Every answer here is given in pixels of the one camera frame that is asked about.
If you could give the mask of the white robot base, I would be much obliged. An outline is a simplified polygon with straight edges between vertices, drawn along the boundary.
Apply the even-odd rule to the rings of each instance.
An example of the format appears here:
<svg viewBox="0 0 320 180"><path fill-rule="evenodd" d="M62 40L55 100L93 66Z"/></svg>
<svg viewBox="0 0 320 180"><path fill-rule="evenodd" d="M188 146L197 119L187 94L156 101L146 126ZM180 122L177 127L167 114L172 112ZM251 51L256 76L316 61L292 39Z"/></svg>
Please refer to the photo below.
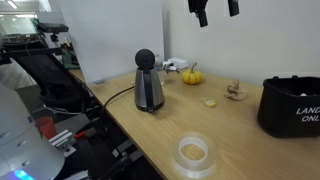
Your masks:
<svg viewBox="0 0 320 180"><path fill-rule="evenodd" d="M0 85L0 180L53 180L64 162L18 93Z"/></svg>

